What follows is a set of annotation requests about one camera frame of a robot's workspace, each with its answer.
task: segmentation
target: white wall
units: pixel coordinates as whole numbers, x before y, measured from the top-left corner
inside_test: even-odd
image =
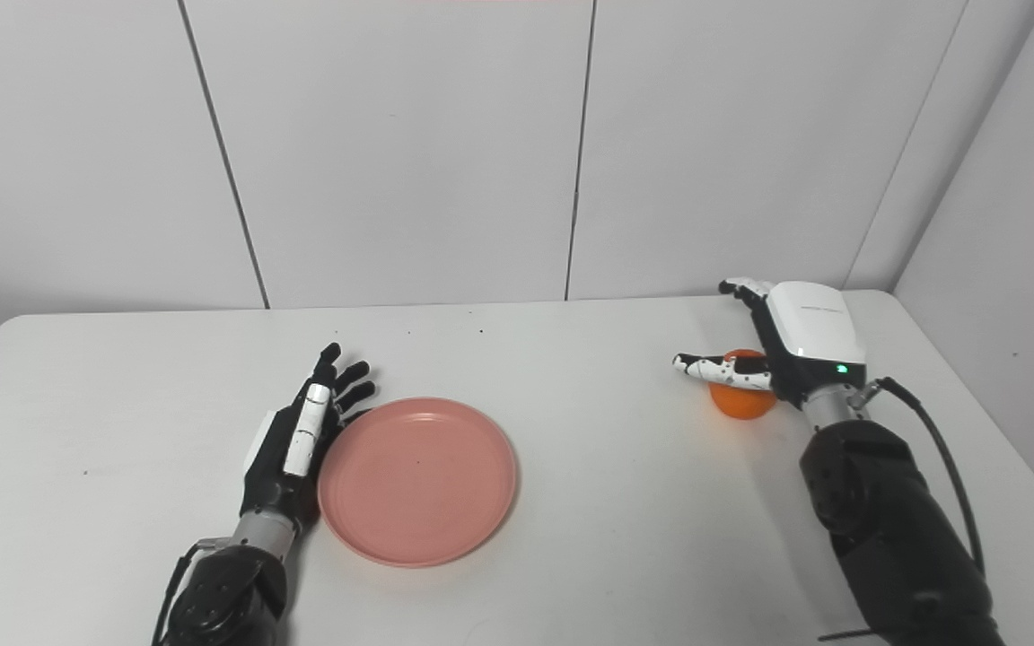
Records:
[[[1034,30],[895,294],[1034,469]]]
[[[301,307],[887,286],[1034,0],[186,7]],[[177,0],[1,0],[0,322],[262,306],[221,153]]]
[[[258,306],[177,4],[0,3],[0,322]]]
[[[275,307],[557,300],[590,0],[187,0]]]
[[[573,298],[844,283],[963,0],[601,0]]]

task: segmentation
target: pink plate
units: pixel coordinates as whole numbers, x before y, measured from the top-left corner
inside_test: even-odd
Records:
[[[448,399],[402,399],[337,437],[316,499],[354,552],[425,567],[484,543],[505,520],[516,482],[513,450],[485,414]]]

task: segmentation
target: panel seam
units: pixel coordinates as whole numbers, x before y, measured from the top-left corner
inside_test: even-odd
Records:
[[[262,279],[262,266],[257,262],[257,252],[254,250],[254,239],[249,233],[249,223],[246,221],[245,209],[242,209],[242,196],[238,193],[238,181],[234,177],[234,168],[230,165],[230,154],[226,152],[225,140],[221,136],[221,124],[218,123],[218,115],[214,111],[214,98],[210,95],[210,85],[206,80],[206,69],[202,66],[202,57],[197,53],[197,41],[194,39],[194,29],[189,23],[189,12],[186,10],[185,0],[178,0],[178,11],[181,12],[181,23],[186,29],[186,39],[189,40],[189,52],[193,54],[193,66],[197,69],[197,81],[202,85],[202,97],[206,99],[206,110],[209,111],[210,124],[214,127],[214,139],[218,143],[218,152],[221,153],[221,166],[225,168],[226,180],[230,181],[230,192],[234,195],[235,209],[238,210],[238,221],[242,225],[242,237],[246,239],[246,250],[249,252],[249,263],[254,269],[254,279],[257,281],[258,294],[262,294],[262,306],[270,309],[270,297],[266,291],[266,282]]]
[[[848,281],[853,277],[853,269],[856,269],[856,262],[859,260],[860,253],[864,250],[865,242],[869,241],[869,234],[873,233],[873,225],[877,221],[877,217],[880,216],[880,208],[883,206],[883,199],[888,195],[888,188],[891,187],[891,181],[895,179],[895,171],[900,168],[900,162],[904,159],[904,153],[908,151],[908,143],[912,140],[912,133],[915,132],[916,124],[920,123],[920,115],[923,115],[923,106],[927,104],[929,97],[932,95],[932,89],[936,87],[936,80],[940,78],[940,69],[944,65],[945,58],[948,57],[952,41],[955,40],[955,33],[960,30],[960,24],[964,20],[964,12],[968,11],[969,3],[971,3],[971,0],[964,0],[964,6],[961,7],[959,16],[955,17],[955,24],[952,25],[951,33],[948,34],[948,41],[944,42],[943,52],[940,53],[940,60],[936,61],[936,70],[932,72],[929,87],[923,91],[923,98],[920,98],[920,106],[915,110],[915,117],[912,119],[911,126],[908,127],[908,134],[904,135],[904,143],[900,146],[900,154],[895,155],[895,161],[891,164],[891,172],[888,173],[888,180],[885,181],[885,185],[883,185],[883,189],[880,191],[880,198],[877,201],[873,212],[873,220],[870,220],[869,224],[864,227],[864,236],[860,238],[860,244],[856,247],[856,253],[853,254],[853,259],[848,264],[848,273],[845,274],[845,281],[841,284],[842,289],[848,287]]]
[[[589,13],[589,41],[585,54],[585,89],[581,94],[581,126],[577,142],[577,177],[574,179],[574,213],[569,224],[569,257],[566,263],[566,298],[569,300],[569,286],[574,275],[574,242],[577,241],[577,209],[582,196],[582,156],[585,155],[585,119],[588,114],[588,85],[592,72],[592,36],[596,34],[596,3],[592,0],[592,11]]]

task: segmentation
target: orange ball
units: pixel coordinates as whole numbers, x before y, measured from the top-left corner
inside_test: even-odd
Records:
[[[732,357],[763,356],[763,352],[755,349],[734,349],[729,355],[725,355],[725,360]],[[767,391],[747,391],[726,384],[709,384],[709,393],[712,396],[713,404],[717,404],[718,408],[727,417],[736,420],[756,420],[777,404],[777,396]]]

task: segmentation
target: white table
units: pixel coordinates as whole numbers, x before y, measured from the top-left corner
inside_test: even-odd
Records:
[[[1034,645],[1034,474],[893,298],[848,300],[871,373],[914,391],[955,451],[1005,641]],[[295,557],[290,645],[774,646],[861,628],[796,466],[803,418],[731,421],[669,366],[756,343],[739,303],[706,297],[12,319],[0,643],[148,643],[176,557],[234,528],[262,414],[333,339],[376,367],[377,401],[493,418],[520,490],[492,540],[442,567],[372,563],[320,525]],[[873,413],[960,527],[918,420],[885,396]]]

